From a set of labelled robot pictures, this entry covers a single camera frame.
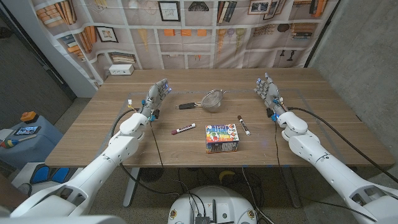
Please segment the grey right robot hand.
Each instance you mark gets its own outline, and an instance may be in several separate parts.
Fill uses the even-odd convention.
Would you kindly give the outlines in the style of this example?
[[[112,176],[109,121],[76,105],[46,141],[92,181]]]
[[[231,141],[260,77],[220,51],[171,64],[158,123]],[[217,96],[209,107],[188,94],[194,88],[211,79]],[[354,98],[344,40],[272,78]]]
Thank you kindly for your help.
[[[267,72],[264,74],[263,79],[257,79],[254,92],[264,101],[269,118],[277,119],[280,115],[287,112],[287,109],[282,105],[279,89]]]

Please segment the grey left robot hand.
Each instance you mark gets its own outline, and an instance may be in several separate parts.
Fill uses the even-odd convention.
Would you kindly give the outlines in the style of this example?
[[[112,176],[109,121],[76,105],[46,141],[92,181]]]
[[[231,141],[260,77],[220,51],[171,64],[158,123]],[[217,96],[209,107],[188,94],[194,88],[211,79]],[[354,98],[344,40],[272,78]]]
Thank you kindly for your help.
[[[170,92],[171,88],[169,88],[166,78],[153,84],[147,92],[145,103],[140,109],[140,114],[150,118],[152,112],[160,108],[162,101]]]

